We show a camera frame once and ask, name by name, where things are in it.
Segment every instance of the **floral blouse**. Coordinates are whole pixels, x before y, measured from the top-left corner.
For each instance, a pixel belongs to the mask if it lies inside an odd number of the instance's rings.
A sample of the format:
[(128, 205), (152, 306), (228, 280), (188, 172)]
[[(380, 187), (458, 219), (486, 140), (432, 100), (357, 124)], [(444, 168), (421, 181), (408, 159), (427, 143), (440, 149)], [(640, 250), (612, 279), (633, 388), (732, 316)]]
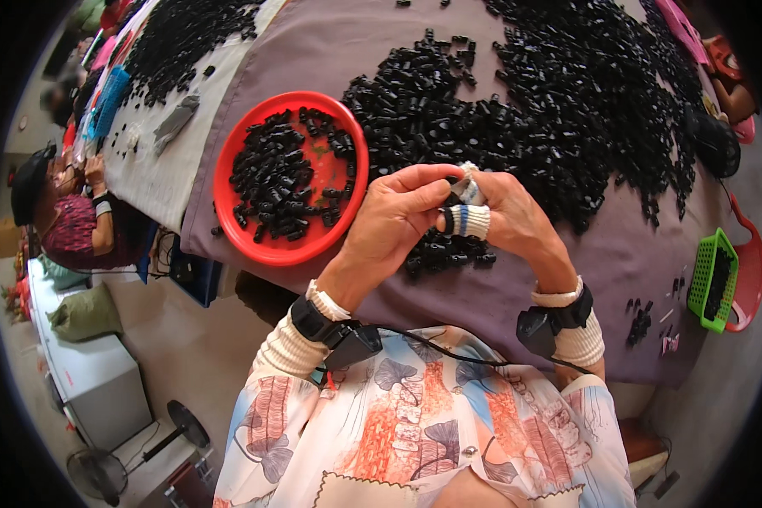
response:
[[(415, 333), (502, 360), (462, 329)], [(520, 507), (635, 505), (613, 399), (597, 376), (559, 393), (530, 366), (458, 361), (391, 332), (383, 342), (322, 390), (255, 369), (235, 404), (214, 507), (426, 508), (466, 467)]]

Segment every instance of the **white cabinet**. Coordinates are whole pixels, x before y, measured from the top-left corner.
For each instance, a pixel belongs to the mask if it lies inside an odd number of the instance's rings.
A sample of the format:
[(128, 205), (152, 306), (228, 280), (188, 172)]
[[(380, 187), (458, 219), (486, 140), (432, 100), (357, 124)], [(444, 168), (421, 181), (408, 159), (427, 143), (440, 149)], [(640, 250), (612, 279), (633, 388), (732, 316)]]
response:
[(152, 423), (138, 363), (114, 334), (86, 342), (59, 340), (46, 313), (81, 284), (56, 291), (42, 264), (28, 262), (31, 321), (40, 334), (53, 382), (74, 425), (91, 447), (114, 450)]

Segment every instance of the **white tablecloth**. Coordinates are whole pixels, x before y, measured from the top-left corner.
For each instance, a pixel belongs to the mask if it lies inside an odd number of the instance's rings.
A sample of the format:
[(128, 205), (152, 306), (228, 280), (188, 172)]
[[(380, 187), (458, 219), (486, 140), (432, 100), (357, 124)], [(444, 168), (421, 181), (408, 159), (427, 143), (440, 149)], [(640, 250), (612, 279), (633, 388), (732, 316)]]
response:
[[(123, 41), (129, 31), (135, 33), (157, 2), (158, 0), (147, 2), (127, 23), (116, 40)], [(267, 0), (260, 6), (260, 12), (255, 18), (257, 33), (265, 30), (284, 3), (285, 0)], [(165, 106), (156, 104), (151, 108), (145, 107), (144, 98), (136, 97), (131, 99), (126, 107), (119, 108), (102, 149), (105, 156), (105, 179), (108, 188), (116, 196), (168, 229), (180, 232), (183, 213), (189, 201), (189, 193), (214, 114), (237, 66), (252, 45), (253, 41), (242, 41), (237, 33), (197, 62), (197, 76), (192, 80), (190, 90), (200, 90), (201, 105), (160, 157), (153, 153), (155, 135), (152, 132), (172, 113), (187, 93), (179, 94), (173, 90), (166, 96)], [(206, 78), (203, 76), (203, 70), (210, 65), (215, 66), (216, 70), (212, 76)], [(100, 86), (109, 71), (110, 69), (105, 69), (99, 81)], [(136, 109), (135, 105), (139, 102), (141, 107)], [(136, 132), (140, 137), (138, 151), (133, 153), (128, 142)], [(93, 151), (95, 147), (91, 147), (91, 143), (86, 142), (84, 138), (79, 139), (75, 146), (75, 153), (79, 158), (90, 156)]]

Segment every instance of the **sack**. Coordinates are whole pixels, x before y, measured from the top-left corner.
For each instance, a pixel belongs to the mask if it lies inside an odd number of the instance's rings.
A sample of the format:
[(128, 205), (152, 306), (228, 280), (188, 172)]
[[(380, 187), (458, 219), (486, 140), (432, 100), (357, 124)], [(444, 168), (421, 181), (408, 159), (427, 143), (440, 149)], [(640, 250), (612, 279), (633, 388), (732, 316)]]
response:
[(41, 254), (39, 258), (42, 263), (42, 270), (46, 279), (53, 279), (53, 288), (57, 291), (66, 290), (75, 286), (90, 277), (90, 273), (79, 273), (68, 268), (57, 265), (48, 259), (48, 256)]
[(119, 312), (104, 283), (92, 290), (71, 294), (48, 314), (51, 329), (61, 340), (78, 342), (110, 332), (123, 333)]

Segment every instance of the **table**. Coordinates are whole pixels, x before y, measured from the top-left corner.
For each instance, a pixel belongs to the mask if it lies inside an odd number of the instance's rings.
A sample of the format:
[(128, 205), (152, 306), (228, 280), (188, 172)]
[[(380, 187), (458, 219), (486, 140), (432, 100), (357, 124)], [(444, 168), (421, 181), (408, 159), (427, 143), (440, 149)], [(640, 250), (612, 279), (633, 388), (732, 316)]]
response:
[[(627, 2), (627, 12), (643, 19), (637, 0)], [(486, 50), (493, 41), (504, 40), (503, 24), (485, 12), (482, 2), (455, 2), (446, 9), (437, 2), (416, 2), (408, 9), (396, 9), (391, 0), (291, 0), (257, 41), (226, 91), (203, 149), (183, 221), (181, 249), (303, 292), (340, 245), (301, 265), (272, 268), (246, 259), (226, 238), (210, 235), (218, 224), (212, 211), (213, 172), (226, 136), (249, 109), (276, 94), (309, 89), (341, 98), (349, 80), (363, 73), (374, 76), (389, 49), (411, 46), (423, 37), (426, 27), (434, 28), (439, 39), (462, 33), (477, 40), (478, 86), (473, 91), (461, 87), (459, 98), (477, 99), (492, 92), (505, 96), (504, 87), (494, 80), (497, 56)], [(707, 77), (701, 77), (712, 95)], [(686, 309), (687, 290), (666, 297), (674, 278), (691, 280), (699, 239), (726, 225), (727, 212), (721, 204), (725, 194), (699, 163), (696, 172), (682, 221), (671, 189), (660, 197), (660, 227), (655, 230), (643, 219), (640, 198), (627, 185), (610, 185), (604, 205), (584, 236), (576, 237), (566, 224), (558, 226), (595, 298), (610, 381), (677, 386), (700, 353), (706, 331)], [(512, 362), (549, 370), (551, 364), (528, 353), (515, 336), (519, 311), (530, 305), (534, 277), (522, 259), (500, 251), (497, 256), (490, 270), (455, 269), (424, 276), (417, 284), (400, 270), (363, 302), (356, 317), (399, 328), (454, 324), (473, 332)], [(644, 305), (654, 302), (653, 325), (647, 338), (632, 350), (626, 348), (633, 319), (625, 311), (629, 298), (640, 298)], [(659, 323), (669, 310), (672, 314)], [(679, 350), (661, 358), (658, 335), (670, 325), (673, 333), (680, 333)]]
[[(141, 27), (158, 2), (159, 0), (148, 0), (119, 32), (116, 41), (121, 43), (128, 33), (132, 33), (133, 38), (127, 44), (128, 48), (132, 47), (132, 41), (141, 34)], [(260, 6), (254, 20), (257, 33), (265, 30), (284, 2), (285, 0), (267, 0)], [(153, 131), (172, 113), (186, 93), (179, 94), (172, 90), (166, 96), (165, 106), (156, 104), (148, 108), (141, 105), (136, 109), (135, 105), (143, 100), (131, 100), (126, 107), (119, 108), (113, 119), (111, 134), (102, 149), (107, 185), (116, 196), (168, 229), (180, 231), (206, 135), (212, 128), (215, 113), (237, 66), (253, 45), (254, 41), (242, 41), (237, 33), (196, 63), (197, 76), (192, 81), (190, 90), (200, 90), (201, 104), (160, 157), (156, 157), (152, 150), (155, 140)], [(124, 58), (127, 52), (122, 50), (121, 57)], [(210, 65), (215, 66), (216, 70), (212, 76), (205, 78), (203, 70)], [(94, 96), (101, 91), (109, 72), (110, 66), (102, 74)], [(118, 133), (119, 137), (116, 146), (111, 147), (114, 133)], [(140, 134), (137, 153), (133, 153), (132, 146), (127, 143), (132, 133)], [(84, 146), (83, 138), (81, 141), (75, 147), (75, 150), (79, 150), (80, 159), (91, 153), (90, 147)]]

